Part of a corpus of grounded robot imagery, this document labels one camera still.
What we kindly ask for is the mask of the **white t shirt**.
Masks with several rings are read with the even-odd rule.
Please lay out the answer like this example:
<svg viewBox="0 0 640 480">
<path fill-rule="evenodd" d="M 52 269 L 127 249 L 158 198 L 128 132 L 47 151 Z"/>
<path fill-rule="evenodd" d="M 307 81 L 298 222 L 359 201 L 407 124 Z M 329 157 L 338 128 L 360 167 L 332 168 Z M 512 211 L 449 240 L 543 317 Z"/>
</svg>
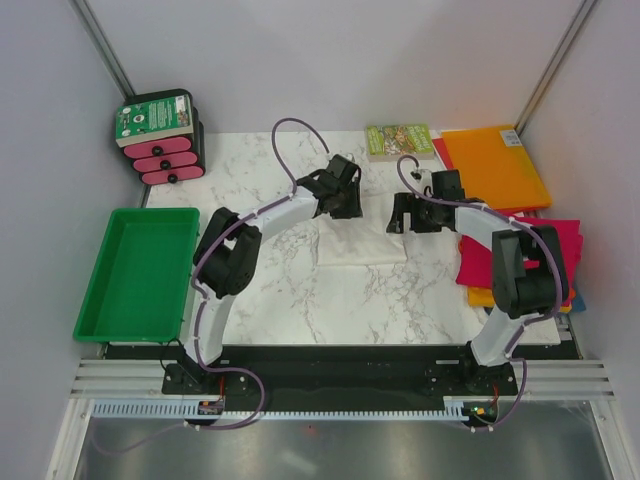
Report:
<svg viewBox="0 0 640 480">
<path fill-rule="evenodd" d="M 353 219 L 317 219 L 317 265 L 321 267 L 378 266 L 405 263 L 403 240 L 386 232 L 376 209 Z"/>
</svg>

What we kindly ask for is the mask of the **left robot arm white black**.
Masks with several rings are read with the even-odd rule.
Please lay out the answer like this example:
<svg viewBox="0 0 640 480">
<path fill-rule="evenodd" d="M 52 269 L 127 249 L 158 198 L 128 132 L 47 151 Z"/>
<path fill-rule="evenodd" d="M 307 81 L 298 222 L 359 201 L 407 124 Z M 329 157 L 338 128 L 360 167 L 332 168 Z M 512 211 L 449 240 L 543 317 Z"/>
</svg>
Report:
<svg viewBox="0 0 640 480">
<path fill-rule="evenodd" d="M 184 379 L 196 392 L 218 385 L 220 371 L 213 362 L 222 353 L 232 306 L 254 278 L 263 243 L 321 215 L 362 217 L 361 179 L 356 163 L 335 155 L 325 168 L 295 180 L 287 194 L 244 213 L 226 207 L 213 213 L 193 257 L 192 288 L 201 303 L 185 342 L 193 362 Z"/>
</svg>

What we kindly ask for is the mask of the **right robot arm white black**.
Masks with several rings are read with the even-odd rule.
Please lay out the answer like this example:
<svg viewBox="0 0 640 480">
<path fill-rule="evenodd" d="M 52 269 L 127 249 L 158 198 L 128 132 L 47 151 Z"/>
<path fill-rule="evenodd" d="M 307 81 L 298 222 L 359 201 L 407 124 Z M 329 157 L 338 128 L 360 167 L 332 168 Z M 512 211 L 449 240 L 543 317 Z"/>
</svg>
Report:
<svg viewBox="0 0 640 480">
<path fill-rule="evenodd" d="M 558 313 L 569 298 L 560 235 L 553 225 L 531 225 L 465 196 L 459 172 L 431 174 L 431 193 L 417 179 L 399 174 L 407 188 L 394 195 L 387 231 L 438 233 L 449 229 L 490 252 L 494 307 L 482 330 L 470 341 L 472 360 L 458 368 L 467 392 L 483 392 L 494 381 L 492 367 L 505 364 L 526 328 Z M 404 217 L 410 216 L 410 225 Z"/>
</svg>

